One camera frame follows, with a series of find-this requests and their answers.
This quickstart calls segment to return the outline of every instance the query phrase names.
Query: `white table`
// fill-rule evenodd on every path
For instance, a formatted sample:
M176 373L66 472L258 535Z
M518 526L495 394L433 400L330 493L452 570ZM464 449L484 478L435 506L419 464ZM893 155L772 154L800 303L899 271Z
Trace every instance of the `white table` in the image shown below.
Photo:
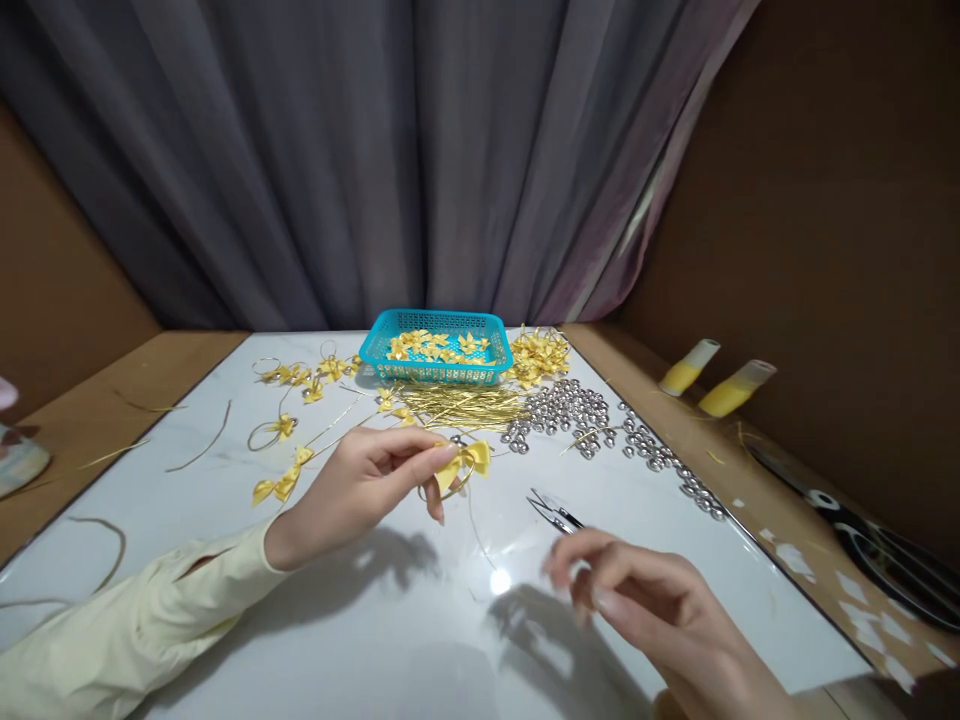
M269 498L251 509L254 485L290 466L294 445L329 425L357 395L327 386L303 405L290 441L259 453L252 428L276 417L284 390L256 383L265 356L316 363L324 341L353 355L365 333L258 334L246 340L146 437L53 522L0 575L0 602L87 597L112 565L109 531L68 517L99 517L123 528L127 553L118 579L191 538L232 533L270 517ZM324 351L331 351L327 342ZM575 352L570 377L604 392L611 420L619 398ZM230 421L212 439L227 401ZM362 398L315 447L374 412ZM396 418L380 416L370 427ZM487 433L496 452L505 449ZM649 662L602 621L578 630L568 603L538 569L557 531L528 505L535 486L563 500L582 521L628 542L689 558L791 693L870 671L847 641L732 522L717 522L678 489L673 471L655 474L618 447L591 461L560 451L568 433L531 435L530 452L493 460L488 480L471 481L476 530L466 499L445 505L446 527L412 495L366 539L287 581L238 627L140 711L150 718L490 718L643 717L663 681ZM291 502L320 467L308 465ZM0 610L0 650L57 609Z

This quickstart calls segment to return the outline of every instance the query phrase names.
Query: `brown wall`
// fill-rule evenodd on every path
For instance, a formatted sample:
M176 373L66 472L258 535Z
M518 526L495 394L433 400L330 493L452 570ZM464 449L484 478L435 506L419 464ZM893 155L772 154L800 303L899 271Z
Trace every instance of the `brown wall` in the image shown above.
M11 423L160 328L73 200L0 106L0 376Z
M743 414L960 565L960 31L935 0L768 0L622 319L780 372Z

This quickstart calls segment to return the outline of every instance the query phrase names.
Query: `blue basket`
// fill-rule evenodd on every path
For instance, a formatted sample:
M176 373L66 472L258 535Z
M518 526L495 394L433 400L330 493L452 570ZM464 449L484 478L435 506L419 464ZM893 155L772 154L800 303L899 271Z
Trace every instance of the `blue basket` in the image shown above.
M432 334L446 333L448 346L462 354L457 338L472 333L477 340L487 338L485 351L471 355L483 358L493 365L446 365L428 363L421 355L411 354L409 361L389 360L390 341L405 332L426 330ZM442 310L384 310L377 318L370 334L360 348L360 357L370 365L381 380L418 380L420 382L455 383L457 385L493 385L500 373L513 367L513 353L507 342L503 321L486 313L455 313Z

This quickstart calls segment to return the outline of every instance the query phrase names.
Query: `yellow shirt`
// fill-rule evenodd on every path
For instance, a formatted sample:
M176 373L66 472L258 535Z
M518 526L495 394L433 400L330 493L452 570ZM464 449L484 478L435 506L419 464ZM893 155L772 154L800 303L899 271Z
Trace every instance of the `yellow shirt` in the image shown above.
M271 522L194 541L37 627L0 655L0 718L126 717L287 577L263 553Z

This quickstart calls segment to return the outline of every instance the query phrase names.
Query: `paper scrap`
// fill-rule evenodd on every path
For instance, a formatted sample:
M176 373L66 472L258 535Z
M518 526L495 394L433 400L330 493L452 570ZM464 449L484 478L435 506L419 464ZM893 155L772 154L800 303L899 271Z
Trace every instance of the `paper scrap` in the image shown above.
M842 600L840 601L840 608L847 614L850 622L853 623L853 626L857 629L857 642L873 648L879 653L886 652L887 648L883 644L883 639L873 627L873 623L879 620L879 617Z
M900 661L892 655L886 655L883 660L884 667L890 677L900 683L900 687L903 688L905 693L912 695L913 686L916 685L916 680L913 679L913 675L907 672L907 669L900 664Z
M840 581L840 587L843 588L843 591L847 595L854 600L859 600L863 605L870 604L867 602L867 597L863 594L863 588L860 587L860 583L856 580L851 580L839 570L837 570L837 579Z
M907 618L907 620L916 620L916 619L917 619L917 616L916 616L916 615L914 615L912 612L910 612L909 610L907 610L903 605L901 605L899 602L897 602L897 601L894 600L893 598L887 598L887 600L889 600L889 601L890 601L890 604L893 605L893 609L896 610L897 612L899 612L899 613L900 613L901 615L903 615L905 618Z
M816 585L817 578L813 574L813 570L810 569L810 566L807 565L807 561L803 559L803 553L800 552L795 546L790 543L781 543L777 545L777 557L783 560L787 567L790 568L793 572L798 575L803 575L806 578L807 582L813 583Z
M913 637L900 627L900 624L886 613L880 613L880 627L887 635L892 635L900 642L913 645Z
M929 650L931 655L933 655L937 660L942 662L951 670L957 666L957 664L953 661L953 658L951 658L933 643L927 643L927 650Z

